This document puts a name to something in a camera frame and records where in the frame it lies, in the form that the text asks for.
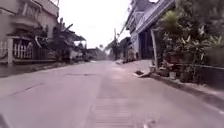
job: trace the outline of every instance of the house facade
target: house facade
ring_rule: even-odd
[[[151,28],[166,10],[175,5],[175,1],[159,0],[157,3],[149,0],[133,1],[132,3],[137,4],[133,4],[133,12],[129,15],[126,28],[130,31],[136,58],[150,59],[153,57]]]
[[[58,13],[50,0],[0,0],[0,40],[19,33],[41,35],[42,30],[52,38]]]
[[[140,21],[142,15],[147,8],[151,7],[152,3],[149,0],[132,0],[131,7],[132,10],[129,14],[128,20],[126,21],[126,29],[130,31],[131,42],[134,54],[138,56],[139,54],[139,38],[136,31],[138,22]]]

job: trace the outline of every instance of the sky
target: sky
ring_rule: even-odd
[[[87,40],[88,48],[104,47],[119,33],[128,17],[131,0],[60,0],[60,17],[66,26]],[[130,36],[124,31],[120,39]]]

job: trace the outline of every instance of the wall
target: wall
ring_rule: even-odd
[[[50,14],[54,16],[58,16],[59,8],[50,0],[35,0],[36,2],[40,3],[44,10],[49,12]]]
[[[149,2],[149,0],[139,0],[136,11],[145,11],[147,8],[151,7],[151,5],[153,5],[153,3]]]
[[[57,18],[56,17],[53,17],[52,15],[48,14],[47,12],[45,11],[42,11],[39,15],[39,18],[38,18],[41,26],[43,28],[45,28],[47,25],[48,25],[48,37],[49,38],[52,38],[53,36],[53,28],[56,26],[57,24]]]
[[[6,12],[4,10],[1,10],[2,13],[0,13],[0,41],[3,40],[6,36],[6,34],[11,33],[13,31],[12,26],[10,25],[10,15],[12,15],[9,12]]]
[[[19,9],[18,0],[0,0],[0,8],[4,8],[17,13]]]

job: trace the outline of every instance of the railing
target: railing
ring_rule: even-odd
[[[46,48],[40,48],[33,43],[16,42],[12,38],[0,41],[0,63],[12,65],[16,62],[54,61],[55,53]]]

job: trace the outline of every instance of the concrete road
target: concrete road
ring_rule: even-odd
[[[224,127],[222,111],[132,70],[105,61],[2,78],[0,114],[10,128]]]

